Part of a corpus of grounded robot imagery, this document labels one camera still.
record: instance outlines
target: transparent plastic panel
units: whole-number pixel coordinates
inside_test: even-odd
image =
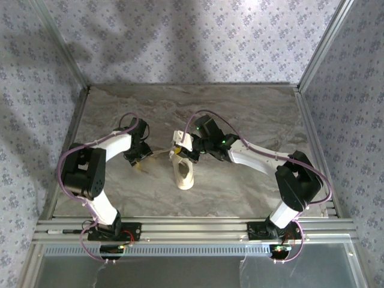
[[[298,250],[299,245],[290,254]],[[239,265],[240,287],[357,287],[347,257],[344,244],[304,245],[295,260],[285,263],[246,255]]]
[[[57,256],[49,256],[47,253],[43,257],[34,287],[358,287],[348,257],[343,243],[305,245],[297,259],[285,264],[274,264],[268,256],[257,257],[249,254],[146,254],[125,256],[124,260],[130,261],[114,265],[97,262],[76,251],[68,253],[68,256],[66,253]]]

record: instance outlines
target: gray marble tabletop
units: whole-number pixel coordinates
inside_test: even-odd
[[[183,130],[190,115],[199,109],[219,113],[253,144],[281,152],[300,150],[310,157],[293,89],[253,85],[92,87],[76,142],[109,134],[121,115],[132,111],[150,125],[147,143],[152,150],[170,148],[173,131]],[[231,132],[225,123],[217,123],[225,133]],[[118,155],[107,163],[104,189],[124,217],[265,218],[280,200],[275,179],[249,167],[203,155],[193,169],[194,186],[183,191],[175,185],[167,153],[149,157],[135,167]],[[321,191],[317,199],[324,195]],[[88,212],[60,193],[55,215],[86,216]],[[327,214],[322,205],[305,215]]]

